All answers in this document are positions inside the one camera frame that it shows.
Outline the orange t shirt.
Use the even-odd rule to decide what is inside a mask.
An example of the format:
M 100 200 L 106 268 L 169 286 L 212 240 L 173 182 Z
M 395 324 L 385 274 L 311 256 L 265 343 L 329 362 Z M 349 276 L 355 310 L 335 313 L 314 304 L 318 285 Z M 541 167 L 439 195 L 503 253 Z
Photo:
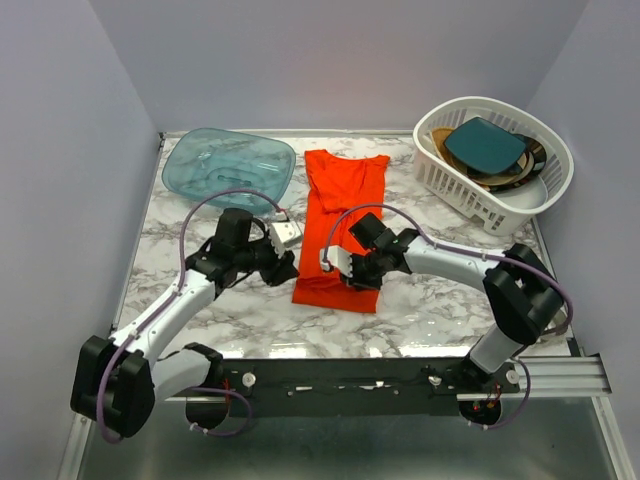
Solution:
M 378 155 L 373 158 L 344 159 L 326 150 L 310 150 L 304 154 L 304 160 L 310 191 L 299 276 L 292 302 L 373 314 L 376 312 L 378 292 L 358 291 L 346 286 L 337 271 L 322 270 L 320 259 L 327 241 L 356 254 L 365 253 L 349 228 L 368 213 L 378 218 L 382 216 L 382 209 L 377 205 L 384 201 L 385 174 L 390 157 Z M 368 203 L 375 206 L 361 209 L 340 221 L 339 225 L 335 224 L 348 209 Z

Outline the clear blue plastic tub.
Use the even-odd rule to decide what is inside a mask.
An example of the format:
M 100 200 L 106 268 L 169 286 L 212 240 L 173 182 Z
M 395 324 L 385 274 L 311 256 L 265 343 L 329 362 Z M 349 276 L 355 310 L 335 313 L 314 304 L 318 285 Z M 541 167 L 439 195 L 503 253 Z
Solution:
M 288 188 L 295 164 L 293 148 L 280 140 L 199 128 L 177 142 L 163 168 L 162 181 L 169 191 L 193 201 L 235 189 L 235 194 L 212 199 L 209 204 L 264 215 L 274 210 L 273 205 L 245 191 L 261 192 L 278 202 Z

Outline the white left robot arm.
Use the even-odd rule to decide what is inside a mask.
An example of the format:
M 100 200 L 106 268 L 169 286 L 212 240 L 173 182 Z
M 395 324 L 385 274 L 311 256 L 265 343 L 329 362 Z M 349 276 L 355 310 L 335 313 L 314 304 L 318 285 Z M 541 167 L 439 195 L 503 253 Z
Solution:
M 112 444 L 141 430 L 155 404 L 184 390 L 232 397 L 218 351 L 198 343 L 162 353 L 186 324 L 238 281 L 257 273 L 270 286 L 298 276 L 293 246 L 302 233 L 284 212 L 263 222 L 246 210 L 223 211 L 215 233 L 180 256 L 175 280 L 137 319 L 82 345 L 71 409 L 96 422 Z

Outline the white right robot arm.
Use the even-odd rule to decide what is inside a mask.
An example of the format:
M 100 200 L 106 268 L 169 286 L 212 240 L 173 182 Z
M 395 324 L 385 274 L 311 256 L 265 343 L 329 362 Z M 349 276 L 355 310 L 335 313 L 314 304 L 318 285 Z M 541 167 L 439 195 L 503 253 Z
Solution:
M 394 233 L 369 213 L 349 228 L 364 250 L 358 254 L 328 246 L 323 262 L 335 268 L 347 286 L 379 290 L 390 272 L 442 277 L 483 292 L 494 325 L 470 349 L 460 379 L 480 392 L 496 380 L 511 357 L 533 345 L 565 304 L 561 288 L 528 246 L 515 244 L 504 252 L 438 242 L 418 228 Z

